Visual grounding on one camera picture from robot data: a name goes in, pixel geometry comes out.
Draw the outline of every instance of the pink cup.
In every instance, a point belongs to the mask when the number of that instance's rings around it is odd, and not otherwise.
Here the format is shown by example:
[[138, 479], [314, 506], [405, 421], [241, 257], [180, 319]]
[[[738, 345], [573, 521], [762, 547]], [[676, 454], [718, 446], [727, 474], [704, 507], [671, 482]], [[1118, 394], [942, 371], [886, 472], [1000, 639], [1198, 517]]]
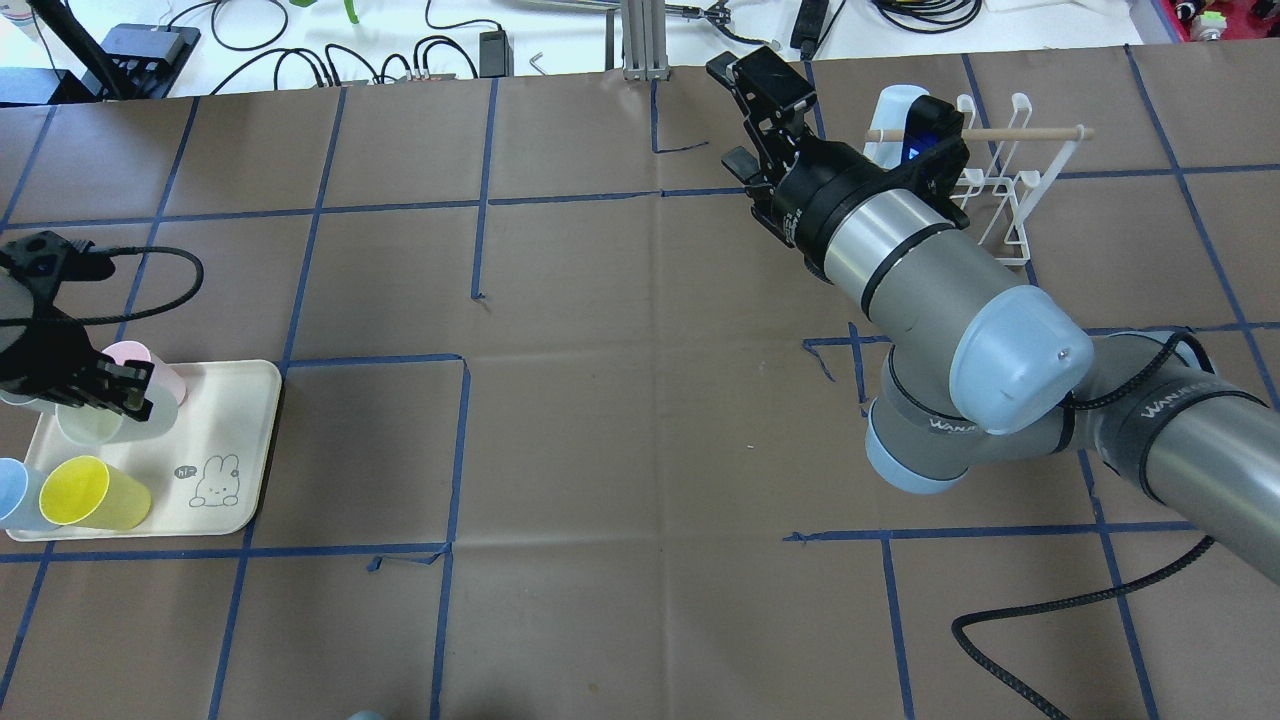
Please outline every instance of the pink cup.
[[143, 363], [154, 364], [156, 369], [151, 373], [151, 382], [159, 383], [160, 387], [169, 391], [169, 395], [178, 400], [178, 405], [182, 405], [182, 401], [187, 398], [187, 380], [178, 377], [178, 373], [174, 373], [173, 368], [165, 365], [163, 360], [156, 357], [156, 355], [147, 350], [147, 346], [141, 342], [125, 340], [108, 347], [102, 352], [109, 355], [111, 360], [115, 360], [120, 365], [123, 365], [125, 360], [141, 360]]

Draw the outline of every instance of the metal post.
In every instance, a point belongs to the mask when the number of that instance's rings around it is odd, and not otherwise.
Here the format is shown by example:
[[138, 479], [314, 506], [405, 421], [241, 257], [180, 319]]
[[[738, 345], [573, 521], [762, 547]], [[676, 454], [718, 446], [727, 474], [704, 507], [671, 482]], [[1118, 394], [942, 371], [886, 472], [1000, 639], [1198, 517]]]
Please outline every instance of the metal post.
[[622, 76], [667, 79], [666, 5], [658, 0], [622, 0]]

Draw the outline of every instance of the green object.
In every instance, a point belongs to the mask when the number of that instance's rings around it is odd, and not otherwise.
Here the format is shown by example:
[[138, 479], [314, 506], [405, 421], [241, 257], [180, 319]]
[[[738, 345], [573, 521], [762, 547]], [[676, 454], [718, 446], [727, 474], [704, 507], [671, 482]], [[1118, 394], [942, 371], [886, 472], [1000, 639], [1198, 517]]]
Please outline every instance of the green object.
[[[356, 14], [356, 0], [342, 0], [342, 1], [347, 6], [347, 19], [351, 20], [351, 24], [358, 26], [360, 15]], [[316, 4], [316, 0], [289, 0], [289, 4], [297, 5], [298, 8], [310, 8], [311, 5]]]

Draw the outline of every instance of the black pole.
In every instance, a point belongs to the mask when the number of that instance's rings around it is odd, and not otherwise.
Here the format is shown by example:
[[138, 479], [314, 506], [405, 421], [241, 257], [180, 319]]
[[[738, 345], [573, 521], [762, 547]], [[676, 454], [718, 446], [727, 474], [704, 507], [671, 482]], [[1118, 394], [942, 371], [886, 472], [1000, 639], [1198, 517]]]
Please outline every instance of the black pole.
[[52, 31], [93, 77], [102, 83], [109, 100], [129, 100], [137, 88], [120, 68], [111, 61], [102, 46], [79, 24], [76, 15], [58, 0], [27, 0], [32, 12]]

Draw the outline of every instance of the yellow cup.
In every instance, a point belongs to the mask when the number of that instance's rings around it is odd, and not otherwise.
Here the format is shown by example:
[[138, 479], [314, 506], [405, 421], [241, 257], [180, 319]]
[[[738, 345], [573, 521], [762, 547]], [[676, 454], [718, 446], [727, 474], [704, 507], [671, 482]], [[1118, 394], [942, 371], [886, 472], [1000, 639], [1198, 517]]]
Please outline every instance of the yellow cup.
[[150, 511], [146, 486], [88, 455], [59, 465], [40, 491], [40, 512], [59, 525], [128, 530]]

